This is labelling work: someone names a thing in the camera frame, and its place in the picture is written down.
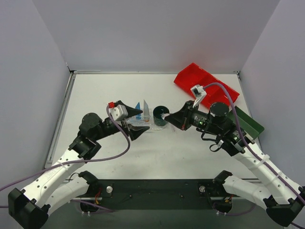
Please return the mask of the white orange-capped toothpaste tube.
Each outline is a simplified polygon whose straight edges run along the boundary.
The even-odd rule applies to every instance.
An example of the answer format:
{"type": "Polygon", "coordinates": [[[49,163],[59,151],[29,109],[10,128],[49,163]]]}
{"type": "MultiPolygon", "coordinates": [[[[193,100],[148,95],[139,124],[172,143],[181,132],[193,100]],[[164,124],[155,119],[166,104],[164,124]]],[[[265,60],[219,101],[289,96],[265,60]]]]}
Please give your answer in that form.
{"type": "Polygon", "coordinates": [[[144,100],[143,101],[143,120],[145,122],[149,122],[150,120],[150,111],[149,111],[149,106],[147,104],[147,102],[144,100]]]}

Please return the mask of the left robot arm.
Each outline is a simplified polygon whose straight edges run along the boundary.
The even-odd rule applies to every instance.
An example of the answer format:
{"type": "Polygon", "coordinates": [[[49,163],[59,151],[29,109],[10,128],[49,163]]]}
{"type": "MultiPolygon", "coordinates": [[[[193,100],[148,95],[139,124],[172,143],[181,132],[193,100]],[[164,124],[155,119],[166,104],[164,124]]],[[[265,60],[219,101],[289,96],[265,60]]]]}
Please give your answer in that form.
{"type": "Polygon", "coordinates": [[[149,127],[136,127],[126,120],[140,115],[142,110],[129,107],[122,101],[110,102],[106,107],[108,117],[101,119],[96,113],[82,118],[77,137],[53,166],[21,190],[15,188],[8,194],[8,212],[24,229],[40,229],[49,216],[65,203],[81,195],[93,196],[102,186],[89,171],[83,171],[71,182],[68,176],[89,162],[100,150],[98,140],[121,132],[130,143],[149,127]]]}

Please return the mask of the dark green mug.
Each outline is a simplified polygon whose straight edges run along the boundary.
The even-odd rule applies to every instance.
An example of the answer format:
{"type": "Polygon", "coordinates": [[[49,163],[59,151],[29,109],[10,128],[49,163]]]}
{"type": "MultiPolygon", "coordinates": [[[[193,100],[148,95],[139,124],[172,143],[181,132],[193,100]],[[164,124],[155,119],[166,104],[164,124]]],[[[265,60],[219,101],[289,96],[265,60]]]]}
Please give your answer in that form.
{"type": "Polygon", "coordinates": [[[156,126],[165,126],[167,121],[163,119],[164,114],[168,114],[169,109],[165,106],[157,106],[153,110],[153,121],[156,126]]]}

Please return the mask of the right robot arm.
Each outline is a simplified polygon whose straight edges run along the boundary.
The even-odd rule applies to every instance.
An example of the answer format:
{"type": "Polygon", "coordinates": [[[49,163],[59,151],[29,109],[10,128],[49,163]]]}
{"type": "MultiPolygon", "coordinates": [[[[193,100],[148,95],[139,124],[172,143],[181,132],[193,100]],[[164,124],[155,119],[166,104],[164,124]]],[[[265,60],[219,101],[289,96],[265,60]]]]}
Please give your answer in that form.
{"type": "Polygon", "coordinates": [[[226,104],[213,103],[208,113],[193,104],[187,101],[178,112],[163,115],[164,120],[183,131],[194,126],[202,135],[214,135],[215,146],[247,167],[261,184],[247,182],[228,171],[222,171],[214,181],[227,193],[263,208],[275,223],[282,227],[291,225],[305,206],[305,188],[285,175],[253,138],[236,126],[228,116],[226,104]]]}

